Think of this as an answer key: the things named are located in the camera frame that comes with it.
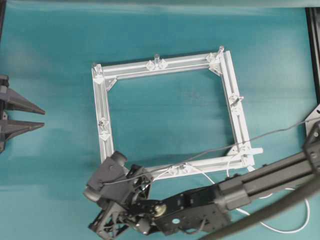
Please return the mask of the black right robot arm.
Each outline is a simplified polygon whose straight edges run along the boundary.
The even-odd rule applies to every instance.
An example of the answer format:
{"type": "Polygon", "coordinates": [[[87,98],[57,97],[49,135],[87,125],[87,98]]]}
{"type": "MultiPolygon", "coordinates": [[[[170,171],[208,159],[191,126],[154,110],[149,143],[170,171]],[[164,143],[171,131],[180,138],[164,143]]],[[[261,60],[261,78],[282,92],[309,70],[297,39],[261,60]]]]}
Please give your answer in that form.
{"type": "Polygon", "coordinates": [[[146,236],[206,232],[207,239],[217,240],[272,217],[320,189],[320,124],[313,124],[300,153],[163,200],[149,199],[152,174],[135,164],[125,172],[125,161],[123,154],[114,153],[86,184],[84,196],[101,209],[89,225],[93,232],[104,240],[114,240],[129,228],[146,236]],[[231,222],[230,211],[290,187],[295,190],[282,199],[231,222]]]}

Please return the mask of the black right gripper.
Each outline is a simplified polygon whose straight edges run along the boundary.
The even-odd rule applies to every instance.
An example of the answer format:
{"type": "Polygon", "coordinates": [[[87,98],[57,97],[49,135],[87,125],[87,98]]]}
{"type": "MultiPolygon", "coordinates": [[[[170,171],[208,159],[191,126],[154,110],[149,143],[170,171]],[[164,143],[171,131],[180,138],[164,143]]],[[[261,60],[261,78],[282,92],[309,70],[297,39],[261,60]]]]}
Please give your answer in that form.
{"type": "Polygon", "coordinates": [[[103,240],[115,240],[129,228],[143,235],[158,230],[154,221],[160,215],[160,201],[149,199],[152,175],[144,167],[133,164],[126,173],[126,181],[129,193],[122,202],[105,198],[94,202],[101,211],[88,228],[103,240]]]}

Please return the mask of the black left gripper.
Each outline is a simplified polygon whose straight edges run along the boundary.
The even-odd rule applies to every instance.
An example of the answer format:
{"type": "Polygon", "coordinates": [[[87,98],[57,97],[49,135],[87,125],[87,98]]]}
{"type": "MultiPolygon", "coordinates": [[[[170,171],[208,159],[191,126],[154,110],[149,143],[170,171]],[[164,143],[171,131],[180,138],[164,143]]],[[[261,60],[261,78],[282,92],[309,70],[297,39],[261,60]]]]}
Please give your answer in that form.
{"type": "Polygon", "coordinates": [[[22,111],[45,115],[46,112],[27,100],[25,97],[9,88],[9,76],[0,75],[0,152],[5,150],[10,137],[16,137],[45,126],[43,122],[8,120],[8,111],[22,111]]]}

